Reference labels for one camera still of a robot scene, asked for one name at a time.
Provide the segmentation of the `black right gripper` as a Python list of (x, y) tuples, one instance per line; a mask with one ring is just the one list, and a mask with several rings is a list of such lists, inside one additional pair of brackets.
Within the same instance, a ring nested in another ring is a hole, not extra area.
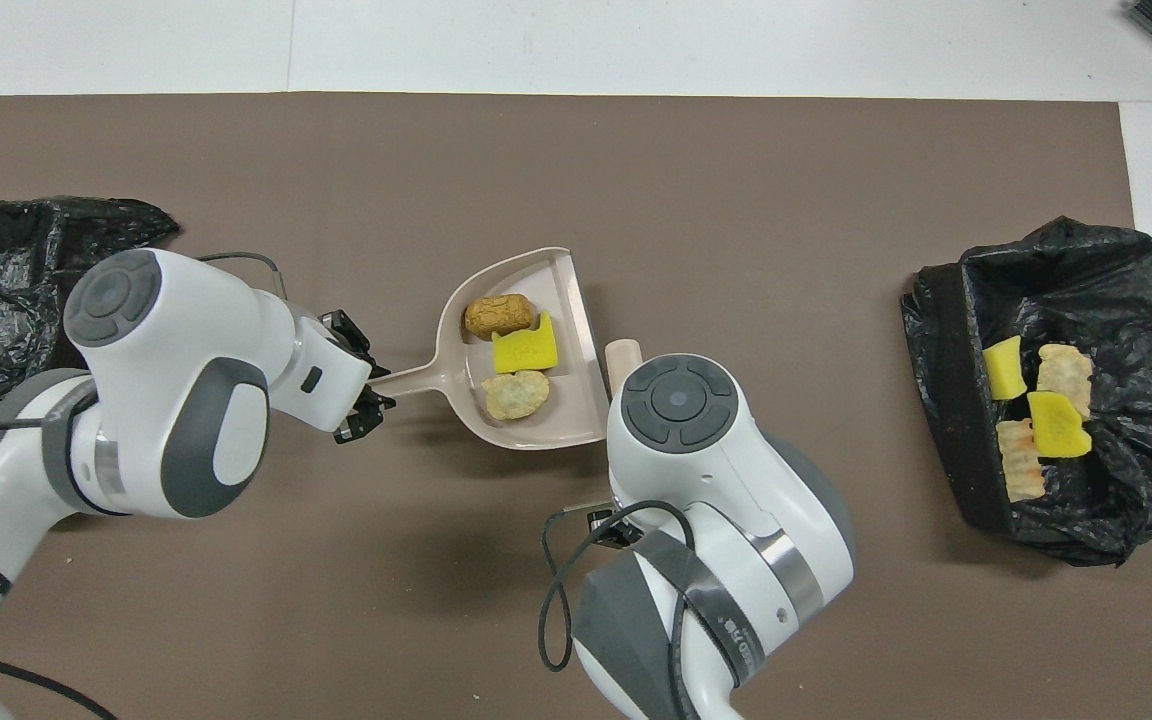
[(630, 520), (614, 520), (616, 510), (613, 507), (594, 507), (586, 511), (586, 524), (594, 544), (602, 547), (631, 547), (641, 541), (643, 530), (635, 526)]

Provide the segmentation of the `orange brown foam lump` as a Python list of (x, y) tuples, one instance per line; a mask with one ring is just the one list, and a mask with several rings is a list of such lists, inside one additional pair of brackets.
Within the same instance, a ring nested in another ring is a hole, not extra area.
[(511, 332), (525, 331), (536, 323), (536, 311), (524, 293), (503, 293), (473, 300), (462, 314), (462, 325), (468, 333), (490, 341)]

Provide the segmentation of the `pale beige foam chunk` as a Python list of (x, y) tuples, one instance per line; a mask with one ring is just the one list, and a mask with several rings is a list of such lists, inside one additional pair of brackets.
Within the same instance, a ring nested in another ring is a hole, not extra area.
[(486, 414), (495, 420), (521, 420), (550, 397), (550, 379), (538, 370), (499, 374), (482, 382)]

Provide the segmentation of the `notched yellow sponge piece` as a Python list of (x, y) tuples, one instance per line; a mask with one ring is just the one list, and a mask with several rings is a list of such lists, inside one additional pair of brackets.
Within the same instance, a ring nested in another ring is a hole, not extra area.
[(559, 364), (556, 332), (550, 313), (541, 313), (535, 329), (492, 333), (493, 366), (497, 374), (544, 372)]

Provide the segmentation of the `beige hand brush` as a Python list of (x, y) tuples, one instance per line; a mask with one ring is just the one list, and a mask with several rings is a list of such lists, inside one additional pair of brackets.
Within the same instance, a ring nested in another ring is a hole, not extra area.
[(634, 370), (643, 364), (641, 343), (636, 340), (614, 340), (605, 344), (604, 361), (609, 391), (614, 395)]

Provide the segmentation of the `beige plastic dustpan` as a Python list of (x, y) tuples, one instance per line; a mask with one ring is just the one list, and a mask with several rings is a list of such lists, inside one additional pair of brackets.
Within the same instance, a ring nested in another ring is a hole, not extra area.
[[(550, 314), (556, 333), (558, 365), (545, 372), (550, 397), (520, 420), (497, 420), (486, 414), (482, 382), (494, 374), (492, 346), (463, 327), (463, 313), (473, 300), (503, 293), (525, 295), (539, 313)], [(511, 450), (602, 441), (609, 395), (571, 251), (535, 249), (468, 278), (445, 302), (435, 323), (433, 359), (372, 379), (369, 387), (387, 397), (435, 391), (473, 434)]]

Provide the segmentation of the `ribbed beige foam chunk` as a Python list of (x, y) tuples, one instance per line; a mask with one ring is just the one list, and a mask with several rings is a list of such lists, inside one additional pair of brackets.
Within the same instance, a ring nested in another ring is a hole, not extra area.
[(1015, 503), (1046, 495), (1032, 419), (1000, 420), (995, 432), (1007, 501)]

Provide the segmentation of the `small yellow sponge wedge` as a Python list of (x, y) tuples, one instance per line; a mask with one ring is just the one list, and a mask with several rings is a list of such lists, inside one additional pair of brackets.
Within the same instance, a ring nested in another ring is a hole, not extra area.
[(992, 400), (1010, 401), (1025, 395), (1028, 384), (1021, 367), (1020, 334), (983, 348), (982, 357)]

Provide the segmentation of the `yellow sponge wedge with imprint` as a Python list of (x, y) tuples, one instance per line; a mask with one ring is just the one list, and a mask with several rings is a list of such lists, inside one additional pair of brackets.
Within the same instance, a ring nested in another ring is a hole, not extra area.
[(1026, 402), (1039, 457), (1082, 457), (1092, 450), (1091, 434), (1070, 397), (1053, 391), (1033, 391), (1026, 393)]

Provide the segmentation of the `brown table mat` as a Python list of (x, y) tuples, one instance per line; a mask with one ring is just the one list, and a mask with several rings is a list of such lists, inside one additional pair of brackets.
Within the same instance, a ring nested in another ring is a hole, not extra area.
[[(1134, 223), (1111, 104), (717, 97), (0, 97), (0, 199), (151, 202), (174, 250), (262, 252), (393, 370), (450, 291), (573, 251), (599, 343), (732, 370), (844, 493), (858, 574), (733, 696), (748, 720), (1152, 717), (1152, 541), (1070, 568), (964, 523), (899, 300), (1058, 217)], [(202, 521), (77, 518), (0, 611), (0, 659), (120, 720), (602, 720), (545, 670), (544, 520), (602, 445), (503, 450), (444, 397), (349, 445), (275, 416)]]

